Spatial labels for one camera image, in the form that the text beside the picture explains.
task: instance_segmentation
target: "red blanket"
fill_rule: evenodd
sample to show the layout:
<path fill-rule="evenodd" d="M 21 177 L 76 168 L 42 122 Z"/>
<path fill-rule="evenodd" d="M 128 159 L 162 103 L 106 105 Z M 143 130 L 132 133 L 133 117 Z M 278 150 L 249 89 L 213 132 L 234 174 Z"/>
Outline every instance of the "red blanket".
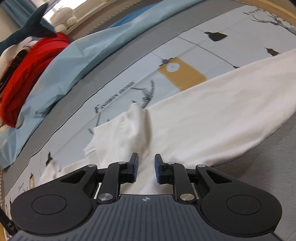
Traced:
<path fill-rule="evenodd" d="M 49 63 L 70 41 L 63 33 L 39 40 L 9 79 L 1 100 L 3 123 L 15 127 L 20 110 L 30 91 Z"/>

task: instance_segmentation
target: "light blue fabric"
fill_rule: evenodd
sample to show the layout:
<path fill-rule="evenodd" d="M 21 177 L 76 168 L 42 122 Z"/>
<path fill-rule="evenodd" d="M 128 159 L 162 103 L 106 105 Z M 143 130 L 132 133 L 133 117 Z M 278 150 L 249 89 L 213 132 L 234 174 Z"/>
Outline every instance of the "light blue fabric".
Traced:
<path fill-rule="evenodd" d="M 28 18 L 36 11 L 36 6 L 29 0 L 4 0 L 0 7 L 12 18 L 12 20 L 22 28 Z M 50 30 L 54 28 L 45 20 L 41 24 Z"/>
<path fill-rule="evenodd" d="M 117 21 L 116 23 L 114 23 L 113 25 L 111 25 L 109 28 L 113 28 L 113 27 L 118 27 L 121 26 L 125 23 L 129 23 L 132 20 L 134 20 L 136 17 L 138 17 L 139 15 L 141 15 L 142 13 L 144 13 L 145 11 L 147 11 L 148 9 L 152 8 L 153 6 L 155 6 L 158 3 L 143 7 L 137 11 L 134 11 L 128 15 L 126 15 L 124 18 L 120 19 L 119 21 Z"/>
<path fill-rule="evenodd" d="M 19 129 L 0 135 L 0 168 L 11 165 L 51 106 L 98 63 L 152 26 L 203 0 L 164 0 L 124 25 L 71 43 L 46 68 L 21 109 Z"/>

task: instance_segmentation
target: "pile of clothes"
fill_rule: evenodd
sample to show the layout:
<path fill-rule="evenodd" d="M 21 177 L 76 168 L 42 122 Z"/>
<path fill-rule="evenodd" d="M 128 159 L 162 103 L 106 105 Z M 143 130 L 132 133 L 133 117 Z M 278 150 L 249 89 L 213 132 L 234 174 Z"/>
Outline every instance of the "pile of clothes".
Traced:
<path fill-rule="evenodd" d="M 0 134 L 9 126 L 17 127 L 20 110 L 38 78 L 70 44 L 64 33 L 42 25 L 46 8 L 42 5 L 22 29 L 0 43 Z"/>

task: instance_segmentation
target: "plush shark tail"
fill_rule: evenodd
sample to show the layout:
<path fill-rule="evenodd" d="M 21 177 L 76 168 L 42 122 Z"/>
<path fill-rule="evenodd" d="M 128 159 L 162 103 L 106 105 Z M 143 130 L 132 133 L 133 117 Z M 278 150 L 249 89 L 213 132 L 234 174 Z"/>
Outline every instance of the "plush shark tail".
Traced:
<path fill-rule="evenodd" d="M 40 6 L 27 20 L 25 25 L 11 34 L 7 39 L 0 42 L 0 55 L 3 51 L 14 44 L 19 44 L 27 37 L 55 37 L 57 34 L 54 31 L 54 27 L 51 26 L 43 15 L 48 7 L 48 3 Z"/>

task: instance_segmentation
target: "teal curtain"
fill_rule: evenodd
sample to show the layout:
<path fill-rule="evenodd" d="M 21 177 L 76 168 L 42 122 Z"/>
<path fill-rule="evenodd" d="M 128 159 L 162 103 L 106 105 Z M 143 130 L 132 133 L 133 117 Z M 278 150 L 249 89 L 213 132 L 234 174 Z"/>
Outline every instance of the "teal curtain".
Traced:
<path fill-rule="evenodd" d="M 0 7 L 20 28 L 25 25 L 28 18 L 37 9 L 30 0 L 2 0 L 2 3 L 0 0 Z M 42 19 L 41 23 L 48 29 L 53 29 L 45 19 Z"/>

